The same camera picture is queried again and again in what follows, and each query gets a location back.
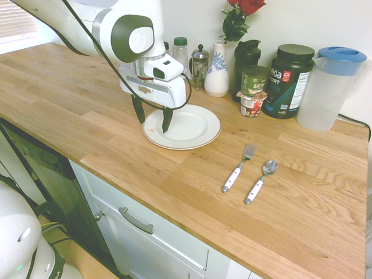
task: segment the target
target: ceramic plate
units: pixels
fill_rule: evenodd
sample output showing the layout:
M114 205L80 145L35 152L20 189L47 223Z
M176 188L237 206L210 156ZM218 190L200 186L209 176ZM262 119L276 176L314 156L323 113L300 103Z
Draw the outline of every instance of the ceramic plate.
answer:
M212 142L221 131L219 118L201 106L185 105L173 112L172 121L163 133L163 112L150 114L142 126L151 142L168 149L194 149Z

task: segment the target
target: fork handle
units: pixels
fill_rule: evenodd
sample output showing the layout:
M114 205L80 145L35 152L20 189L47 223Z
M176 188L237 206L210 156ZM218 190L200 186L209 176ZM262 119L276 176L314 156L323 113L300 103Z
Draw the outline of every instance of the fork handle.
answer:
M241 168L239 168L239 167L237 167L233 171L233 173L230 175L230 177L226 181L225 186L222 188L222 193L226 193L231 188L231 186L233 186L233 183L238 178L238 175L239 175L240 171L241 171Z

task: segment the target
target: window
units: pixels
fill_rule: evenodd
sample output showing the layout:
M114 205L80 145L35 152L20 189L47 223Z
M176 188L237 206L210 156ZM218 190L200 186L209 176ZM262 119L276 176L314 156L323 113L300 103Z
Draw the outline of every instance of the window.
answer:
M43 43L38 21L10 0L0 0L0 53Z

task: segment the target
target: spoon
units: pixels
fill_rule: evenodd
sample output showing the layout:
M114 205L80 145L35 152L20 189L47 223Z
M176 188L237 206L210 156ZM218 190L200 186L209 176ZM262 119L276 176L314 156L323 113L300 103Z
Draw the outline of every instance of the spoon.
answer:
M267 161L263 165L263 167L262 167L263 176L260 178L259 181L257 181L256 185L253 186L251 192L246 197L245 202L244 202L246 205L250 205L251 202L253 202L254 198L256 197L258 192L260 191L260 189L263 185L263 181L265 180L266 176L270 176L270 175L274 174L277 171L277 169L278 169L277 162L274 161L274 160Z

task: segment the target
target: fork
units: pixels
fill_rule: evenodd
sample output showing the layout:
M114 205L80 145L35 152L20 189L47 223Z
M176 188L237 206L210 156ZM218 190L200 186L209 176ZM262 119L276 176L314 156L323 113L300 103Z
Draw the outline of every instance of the fork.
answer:
M239 166L233 171L233 173L230 175L228 180L225 183L225 186L222 188L222 193L226 193L231 186L233 186L233 183L238 178L238 175L240 171L243 168L244 162L251 160L255 154L256 151L256 145L255 144L248 144L247 147L244 150L244 153L242 155L242 162L239 164Z

